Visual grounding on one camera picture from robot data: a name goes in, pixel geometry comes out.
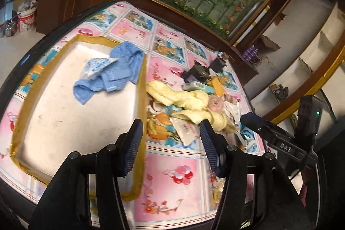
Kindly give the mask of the white medicine sachet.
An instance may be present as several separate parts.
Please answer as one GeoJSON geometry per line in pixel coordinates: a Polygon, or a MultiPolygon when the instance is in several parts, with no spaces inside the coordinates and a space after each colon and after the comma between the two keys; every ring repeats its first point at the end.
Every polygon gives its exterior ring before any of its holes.
{"type": "Polygon", "coordinates": [[[191,145],[199,138],[199,128],[193,122],[175,117],[171,117],[170,121],[185,147],[191,145]]]}

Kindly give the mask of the pink fluffy sock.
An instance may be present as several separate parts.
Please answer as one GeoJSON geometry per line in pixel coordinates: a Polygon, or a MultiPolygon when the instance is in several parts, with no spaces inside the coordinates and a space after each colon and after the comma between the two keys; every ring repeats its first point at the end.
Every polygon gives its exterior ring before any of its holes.
{"type": "Polygon", "coordinates": [[[224,100],[216,95],[209,95],[208,109],[216,113],[222,113],[224,108],[224,100]]]}

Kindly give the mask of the yellow snack packet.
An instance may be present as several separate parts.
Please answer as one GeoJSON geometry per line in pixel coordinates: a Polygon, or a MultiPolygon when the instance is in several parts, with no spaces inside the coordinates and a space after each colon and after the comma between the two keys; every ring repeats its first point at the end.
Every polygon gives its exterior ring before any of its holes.
{"type": "Polygon", "coordinates": [[[215,76],[211,76],[211,84],[214,88],[215,95],[218,97],[223,97],[225,94],[225,91],[220,80],[215,76]]]}

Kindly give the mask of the yellow fluffy towel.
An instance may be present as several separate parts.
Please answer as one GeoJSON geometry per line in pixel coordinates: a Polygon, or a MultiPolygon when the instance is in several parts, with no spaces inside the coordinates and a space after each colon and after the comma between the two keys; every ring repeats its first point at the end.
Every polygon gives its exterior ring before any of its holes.
{"type": "Polygon", "coordinates": [[[202,90],[177,91],[160,81],[148,81],[146,92],[158,103],[165,106],[174,105],[182,110],[172,114],[172,117],[189,120],[195,124],[200,124],[203,120],[208,120],[215,131],[225,130],[234,133],[237,128],[220,110],[211,109],[208,104],[210,95],[202,90]]]}

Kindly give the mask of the teal cartoon tissue pack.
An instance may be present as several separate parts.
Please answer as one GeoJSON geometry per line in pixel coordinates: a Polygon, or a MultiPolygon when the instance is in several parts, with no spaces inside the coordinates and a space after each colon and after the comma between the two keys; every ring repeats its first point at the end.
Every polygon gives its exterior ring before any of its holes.
{"type": "Polygon", "coordinates": [[[190,83],[185,83],[182,85],[182,89],[184,91],[196,91],[196,90],[200,90],[200,91],[204,91],[205,93],[207,93],[208,95],[213,95],[215,93],[215,90],[213,87],[205,85],[203,83],[200,83],[198,81],[193,81],[190,83]]]}

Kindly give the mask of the white blue wet wipe packet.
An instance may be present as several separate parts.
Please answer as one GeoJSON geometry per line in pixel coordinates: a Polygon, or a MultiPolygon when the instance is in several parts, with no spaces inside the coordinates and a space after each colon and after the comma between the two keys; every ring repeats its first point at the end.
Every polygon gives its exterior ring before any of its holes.
{"type": "Polygon", "coordinates": [[[116,62],[117,60],[117,58],[93,58],[89,60],[81,71],[80,79],[96,79],[104,68],[116,62]]]}

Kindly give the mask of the large blue towel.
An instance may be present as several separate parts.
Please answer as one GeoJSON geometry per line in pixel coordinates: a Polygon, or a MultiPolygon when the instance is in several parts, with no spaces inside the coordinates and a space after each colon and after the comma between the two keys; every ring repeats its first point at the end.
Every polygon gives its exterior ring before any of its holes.
{"type": "Polygon", "coordinates": [[[117,58],[118,60],[104,68],[96,79],[79,79],[74,83],[74,97],[82,105],[86,104],[96,92],[121,91],[128,82],[137,84],[144,59],[141,49],[133,43],[125,41],[111,49],[109,56],[104,58],[117,58]]]}

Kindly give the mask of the colourful printed tablecloth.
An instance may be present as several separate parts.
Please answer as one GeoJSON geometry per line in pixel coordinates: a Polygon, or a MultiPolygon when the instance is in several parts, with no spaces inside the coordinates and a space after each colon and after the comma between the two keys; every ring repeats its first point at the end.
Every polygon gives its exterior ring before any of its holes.
{"type": "MultiPolygon", "coordinates": [[[[111,2],[88,9],[54,29],[17,63],[1,87],[1,203],[28,225],[47,186],[21,171],[11,160],[12,134],[22,102],[42,69],[77,35],[129,41],[145,53],[146,83],[160,81],[177,91],[191,59],[204,66],[219,54],[176,31],[127,2],[111,2]]],[[[223,85],[224,114],[237,131],[216,131],[228,143],[241,138],[240,149],[261,155],[259,136],[245,129],[239,118],[249,112],[245,92],[231,67],[212,73],[223,85]]],[[[146,92],[147,117],[133,169],[118,178],[129,229],[211,229],[225,180],[210,169],[199,137],[185,147],[170,121],[182,109],[156,102],[146,92]]],[[[95,175],[89,176],[89,204],[94,229],[99,225],[95,175]]]]}

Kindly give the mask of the purple bottles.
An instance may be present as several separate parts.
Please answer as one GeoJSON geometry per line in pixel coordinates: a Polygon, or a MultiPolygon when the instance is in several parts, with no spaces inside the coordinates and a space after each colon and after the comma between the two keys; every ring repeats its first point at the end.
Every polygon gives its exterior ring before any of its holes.
{"type": "Polygon", "coordinates": [[[255,45],[251,45],[246,51],[242,54],[245,61],[249,62],[251,59],[253,59],[257,55],[258,49],[255,45]]]}

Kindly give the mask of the black motor with tape roll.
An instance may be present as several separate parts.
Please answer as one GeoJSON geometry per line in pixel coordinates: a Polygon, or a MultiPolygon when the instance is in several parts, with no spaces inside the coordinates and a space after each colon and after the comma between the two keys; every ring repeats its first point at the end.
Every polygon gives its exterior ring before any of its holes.
{"type": "Polygon", "coordinates": [[[209,66],[209,69],[216,73],[221,73],[227,65],[229,56],[227,53],[222,53],[221,55],[218,55],[211,63],[209,66]]]}

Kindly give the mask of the black motor with shaft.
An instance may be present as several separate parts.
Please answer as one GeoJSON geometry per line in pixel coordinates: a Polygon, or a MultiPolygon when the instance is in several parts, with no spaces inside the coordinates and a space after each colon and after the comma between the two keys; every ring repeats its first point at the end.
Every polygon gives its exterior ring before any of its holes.
{"type": "Polygon", "coordinates": [[[188,71],[184,71],[181,74],[182,79],[185,83],[191,83],[193,81],[198,81],[200,83],[205,83],[210,76],[209,68],[202,65],[198,61],[194,61],[194,65],[188,71]]]}

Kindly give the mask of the white paint bucket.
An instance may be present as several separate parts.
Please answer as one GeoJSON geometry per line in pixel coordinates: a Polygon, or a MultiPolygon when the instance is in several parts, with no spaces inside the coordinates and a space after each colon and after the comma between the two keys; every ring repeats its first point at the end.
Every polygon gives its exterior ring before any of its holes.
{"type": "Polygon", "coordinates": [[[17,11],[17,25],[20,33],[33,30],[36,27],[36,11],[38,2],[26,0],[22,2],[17,11]]]}

